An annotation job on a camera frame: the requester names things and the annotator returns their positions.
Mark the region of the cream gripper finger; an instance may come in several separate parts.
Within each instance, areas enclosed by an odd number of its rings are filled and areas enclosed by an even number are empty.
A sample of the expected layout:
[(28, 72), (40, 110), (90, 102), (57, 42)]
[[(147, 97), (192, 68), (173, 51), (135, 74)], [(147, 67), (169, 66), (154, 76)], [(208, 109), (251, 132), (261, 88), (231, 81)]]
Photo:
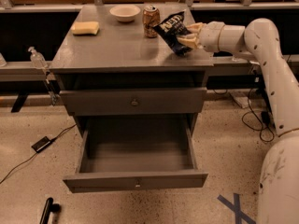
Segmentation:
[(177, 40), (180, 44), (191, 49), (197, 49), (199, 46), (199, 40), (196, 35), (178, 36)]
[(187, 26), (187, 30), (192, 34), (199, 34), (200, 31), (206, 26), (205, 23), (197, 22)]

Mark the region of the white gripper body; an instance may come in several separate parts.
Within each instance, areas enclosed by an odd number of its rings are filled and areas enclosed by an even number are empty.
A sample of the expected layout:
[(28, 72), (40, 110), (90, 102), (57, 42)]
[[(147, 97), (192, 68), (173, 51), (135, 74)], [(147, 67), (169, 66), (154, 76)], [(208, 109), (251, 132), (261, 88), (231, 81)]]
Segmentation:
[(208, 52), (246, 54), (248, 50), (244, 41), (244, 32), (244, 26), (212, 21), (205, 24), (199, 32), (199, 44)]

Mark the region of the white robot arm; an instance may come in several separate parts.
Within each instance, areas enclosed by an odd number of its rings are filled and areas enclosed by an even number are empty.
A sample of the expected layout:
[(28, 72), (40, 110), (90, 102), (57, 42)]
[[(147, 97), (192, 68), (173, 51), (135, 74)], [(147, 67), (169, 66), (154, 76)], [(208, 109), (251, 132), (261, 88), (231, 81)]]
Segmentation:
[(192, 49), (225, 51), (259, 63), (278, 141), (260, 176), (257, 224), (299, 224), (299, 82), (285, 61), (278, 28), (265, 18), (248, 26), (194, 23), (178, 41)]

